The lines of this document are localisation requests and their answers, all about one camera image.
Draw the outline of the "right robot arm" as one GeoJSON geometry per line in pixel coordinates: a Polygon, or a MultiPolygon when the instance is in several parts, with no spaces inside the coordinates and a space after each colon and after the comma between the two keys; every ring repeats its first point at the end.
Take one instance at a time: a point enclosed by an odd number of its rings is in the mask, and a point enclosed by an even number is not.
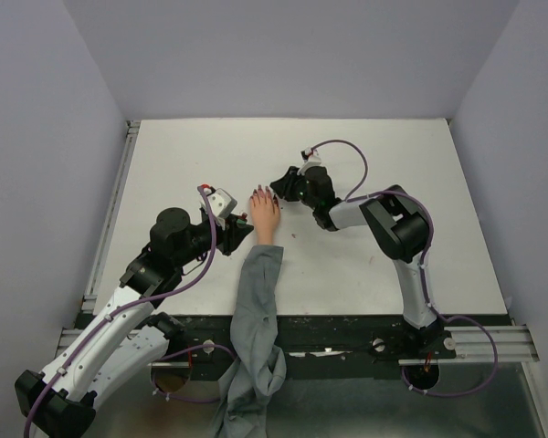
{"type": "Polygon", "coordinates": [[[415,358],[435,347],[428,329],[437,320],[427,284],[426,250],[434,227],[425,209],[399,185],[355,200],[336,196],[323,166],[302,171],[295,166],[270,184],[282,200],[312,210],[317,225],[329,232],[368,226],[385,256],[394,262],[403,298],[403,319],[411,329],[402,335],[404,351],[415,358]]]}

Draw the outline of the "mannequin hand with painted nails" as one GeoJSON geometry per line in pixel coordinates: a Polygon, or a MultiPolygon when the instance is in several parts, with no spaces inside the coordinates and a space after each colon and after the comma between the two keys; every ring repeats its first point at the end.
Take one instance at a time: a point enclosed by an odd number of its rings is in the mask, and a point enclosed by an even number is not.
{"type": "Polygon", "coordinates": [[[261,185],[250,197],[250,217],[258,245],[274,245],[280,223],[280,207],[272,201],[273,192],[261,185]]]}

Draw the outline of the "nail polish bottle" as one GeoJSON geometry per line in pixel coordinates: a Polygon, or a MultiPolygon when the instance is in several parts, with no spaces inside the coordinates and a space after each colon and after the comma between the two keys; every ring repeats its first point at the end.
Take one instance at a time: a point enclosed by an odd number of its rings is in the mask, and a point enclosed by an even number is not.
{"type": "Polygon", "coordinates": [[[242,213],[236,216],[236,224],[237,226],[246,226],[248,224],[248,214],[242,213]]]}

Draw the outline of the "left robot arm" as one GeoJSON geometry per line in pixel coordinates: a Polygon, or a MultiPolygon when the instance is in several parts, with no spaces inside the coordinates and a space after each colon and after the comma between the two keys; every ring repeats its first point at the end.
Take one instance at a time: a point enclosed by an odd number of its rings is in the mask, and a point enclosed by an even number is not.
{"type": "Polygon", "coordinates": [[[104,309],[41,371],[25,370],[15,382],[24,436],[37,427],[48,437],[80,437],[99,408],[139,370],[184,349],[183,326],[155,310],[171,293],[184,292],[184,267],[231,255],[252,232],[244,215],[160,212],[150,241],[131,261],[104,309]]]}

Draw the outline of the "grey sleeve forearm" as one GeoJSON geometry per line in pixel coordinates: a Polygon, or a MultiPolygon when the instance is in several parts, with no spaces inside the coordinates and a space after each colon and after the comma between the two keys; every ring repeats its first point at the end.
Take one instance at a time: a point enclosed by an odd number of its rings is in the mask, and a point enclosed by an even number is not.
{"type": "Polygon", "coordinates": [[[275,289],[283,248],[255,245],[241,268],[230,340],[237,358],[218,380],[211,437],[265,437],[267,408],[287,365],[278,336],[275,289]]]}

